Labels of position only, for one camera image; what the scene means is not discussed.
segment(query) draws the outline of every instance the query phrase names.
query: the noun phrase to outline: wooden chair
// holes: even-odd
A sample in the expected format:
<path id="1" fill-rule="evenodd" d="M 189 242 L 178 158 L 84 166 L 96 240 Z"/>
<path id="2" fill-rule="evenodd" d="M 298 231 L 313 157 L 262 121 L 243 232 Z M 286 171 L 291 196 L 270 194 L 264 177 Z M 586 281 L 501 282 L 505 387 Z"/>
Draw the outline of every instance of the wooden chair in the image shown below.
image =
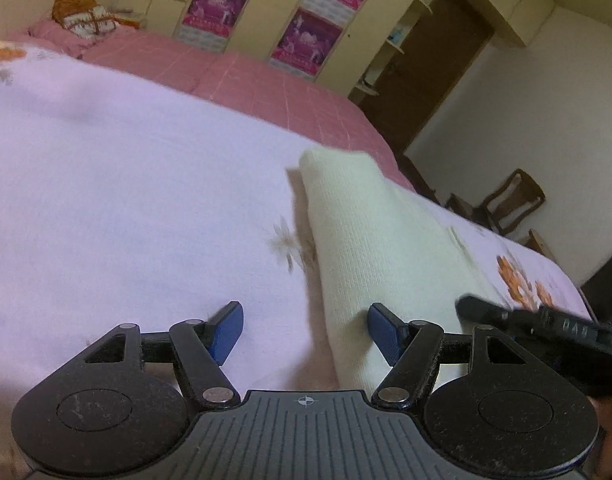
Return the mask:
<path id="1" fill-rule="evenodd" d="M 500 198 L 504 193 L 508 193 L 496 208 L 491 211 L 490 203 Z M 475 222 L 487 229 L 497 232 L 499 235 L 506 236 L 517 229 L 518 225 L 529 214 L 540 208 L 546 201 L 546 196 L 542 188 L 524 170 L 515 170 L 504 181 L 504 183 L 488 195 L 477 207 L 473 207 L 464 199 L 452 194 L 446 202 L 446 208 L 454 213 Z M 502 221 L 512 216 L 513 213 L 529 206 L 510 222 L 503 226 Z"/>
<path id="2" fill-rule="evenodd" d="M 526 238 L 526 240 L 523 240 L 521 243 L 524 247 L 528 247 L 536 253 L 541 254 L 542 256 L 546 256 L 549 260 L 552 260 L 557 263 L 555 255 L 550 250 L 550 247 L 546 245 L 544 239 L 535 229 L 528 229 L 528 238 Z"/>

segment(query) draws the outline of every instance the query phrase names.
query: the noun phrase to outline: pink checkered sheet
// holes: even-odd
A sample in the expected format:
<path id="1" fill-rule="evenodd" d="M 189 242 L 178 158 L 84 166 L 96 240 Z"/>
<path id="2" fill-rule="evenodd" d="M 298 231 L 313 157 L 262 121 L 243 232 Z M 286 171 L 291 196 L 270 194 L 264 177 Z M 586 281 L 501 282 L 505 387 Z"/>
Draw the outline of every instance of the pink checkered sheet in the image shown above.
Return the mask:
<path id="1" fill-rule="evenodd" d="M 369 153 L 384 175 L 412 189 L 388 144 L 357 106 L 251 57 L 212 54 L 139 30 L 92 47 L 83 60 L 212 101 L 324 146 Z"/>

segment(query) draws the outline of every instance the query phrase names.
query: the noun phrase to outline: brown door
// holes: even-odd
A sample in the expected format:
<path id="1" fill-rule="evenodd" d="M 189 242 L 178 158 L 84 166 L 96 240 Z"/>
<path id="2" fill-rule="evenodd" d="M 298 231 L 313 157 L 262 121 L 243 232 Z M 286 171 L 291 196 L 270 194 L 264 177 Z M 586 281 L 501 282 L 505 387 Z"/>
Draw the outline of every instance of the brown door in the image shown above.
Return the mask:
<path id="1" fill-rule="evenodd" d="M 403 153 L 493 34 L 466 0 L 433 0 L 360 108 Z"/>

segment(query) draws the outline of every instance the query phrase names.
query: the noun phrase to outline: folded towel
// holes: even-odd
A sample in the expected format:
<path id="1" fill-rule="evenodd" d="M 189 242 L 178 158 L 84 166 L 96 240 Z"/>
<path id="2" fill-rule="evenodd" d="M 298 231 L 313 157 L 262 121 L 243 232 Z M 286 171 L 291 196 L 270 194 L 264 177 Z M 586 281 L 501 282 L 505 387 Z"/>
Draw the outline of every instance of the folded towel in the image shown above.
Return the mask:
<path id="1" fill-rule="evenodd" d="M 366 328 L 372 303 L 405 321 L 425 319 L 462 332 L 457 298 L 498 300 L 425 199 L 385 179 L 365 153 L 315 148 L 302 155 L 300 171 L 342 388 L 370 395 L 390 370 Z"/>

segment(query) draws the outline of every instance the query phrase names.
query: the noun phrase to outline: chair backrest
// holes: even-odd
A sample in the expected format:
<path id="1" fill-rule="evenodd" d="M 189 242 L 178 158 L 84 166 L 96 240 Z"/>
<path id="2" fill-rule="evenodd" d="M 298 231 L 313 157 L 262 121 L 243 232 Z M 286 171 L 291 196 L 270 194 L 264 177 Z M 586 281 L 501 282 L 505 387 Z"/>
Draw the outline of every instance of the chair backrest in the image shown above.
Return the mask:
<path id="1" fill-rule="evenodd" d="M 490 203 L 505 193 L 508 193 L 508 195 L 497 204 L 493 211 L 490 211 L 488 208 Z M 518 168 L 510 174 L 499 189 L 484 199 L 480 207 L 487 211 L 489 218 L 499 231 L 499 234 L 503 236 L 515 230 L 520 222 L 544 204 L 545 200 L 546 196 L 539 184 L 537 184 L 528 173 Z M 513 213 L 522 208 L 526 209 L 508 226 L 502 227 L 500 225 L 504 218 L 513 215 Z"/>

